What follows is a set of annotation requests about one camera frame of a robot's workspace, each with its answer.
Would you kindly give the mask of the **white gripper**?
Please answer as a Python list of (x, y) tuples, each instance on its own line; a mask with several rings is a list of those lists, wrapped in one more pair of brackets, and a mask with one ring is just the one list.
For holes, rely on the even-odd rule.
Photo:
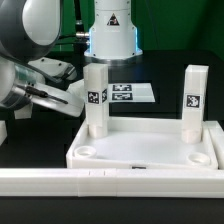
[(41, 83), (30, 85), (29, 95), (35, 104), (74, 117), (79, 117), (84, 108), (84, 100), (80, 97)]

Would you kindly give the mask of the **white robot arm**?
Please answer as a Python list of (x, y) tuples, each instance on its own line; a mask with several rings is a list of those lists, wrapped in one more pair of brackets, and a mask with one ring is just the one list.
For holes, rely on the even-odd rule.
[[(29, 63), (46, 56), (61, 31), (63, 0), (0, 0), (0, 106), (29, 103), (78, 117), (84, 100), (41, 84)], [(123, 62), (142, 54), (131, 21), (131, 0), (94, 0), (95, 21), (87, 35), (87, 58)]]

